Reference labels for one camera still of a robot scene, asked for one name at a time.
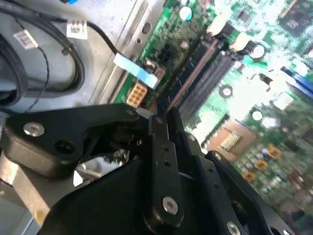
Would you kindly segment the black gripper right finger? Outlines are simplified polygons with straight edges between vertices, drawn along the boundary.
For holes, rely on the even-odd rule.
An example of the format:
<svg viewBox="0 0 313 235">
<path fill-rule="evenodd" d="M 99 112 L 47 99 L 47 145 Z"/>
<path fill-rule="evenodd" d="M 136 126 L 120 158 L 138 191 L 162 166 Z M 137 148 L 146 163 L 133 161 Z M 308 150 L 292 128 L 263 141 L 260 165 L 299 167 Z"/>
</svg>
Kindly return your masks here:
<svg viewBox="0 0 313 235">
<path fill-rule="evenodd" d="M 196 138 L 185 132 L 177 109 L 168 112 L 179 173 L 190 189 L 185 202 L 203 235 L 291 235 L 292 229 L 217 151 L 203 154 Z"/>
</svg>

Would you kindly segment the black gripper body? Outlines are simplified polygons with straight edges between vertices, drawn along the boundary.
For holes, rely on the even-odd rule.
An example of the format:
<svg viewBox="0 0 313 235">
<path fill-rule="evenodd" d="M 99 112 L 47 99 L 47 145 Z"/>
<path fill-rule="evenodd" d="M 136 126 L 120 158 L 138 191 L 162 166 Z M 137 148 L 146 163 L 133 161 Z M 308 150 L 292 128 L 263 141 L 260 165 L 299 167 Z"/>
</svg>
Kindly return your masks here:
<svg viewBox="0 0 313 235">
<path fill-rule="evenodd" d="M 63 197 L 42 235 L 229 235 L 235 212 L 212 162 L 194 178 L 176 160 L 136 160 Z"/>
</svg>

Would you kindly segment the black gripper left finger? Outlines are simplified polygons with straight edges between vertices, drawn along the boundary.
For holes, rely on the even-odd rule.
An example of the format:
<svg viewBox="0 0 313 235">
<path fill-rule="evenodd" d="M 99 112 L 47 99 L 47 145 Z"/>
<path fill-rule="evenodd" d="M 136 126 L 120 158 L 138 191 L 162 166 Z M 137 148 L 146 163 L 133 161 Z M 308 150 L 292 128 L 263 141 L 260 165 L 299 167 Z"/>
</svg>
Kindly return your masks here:
<svg viewBox="0 0 313 235">
<path fill-rule="evenodd" d="M 130 151 L 136 160 L 177 161 L 167 122 L 144 118 L 122 103 L 19 114 L 4 127 L 4 155 L 24 174 L 15 189 L 29 196 L 33 212 L 40 196 L 47 205 L 45 219 L 63 197 L 85 187 L 72 186 L 78 164 L 116 149 Z"/>
</svg>

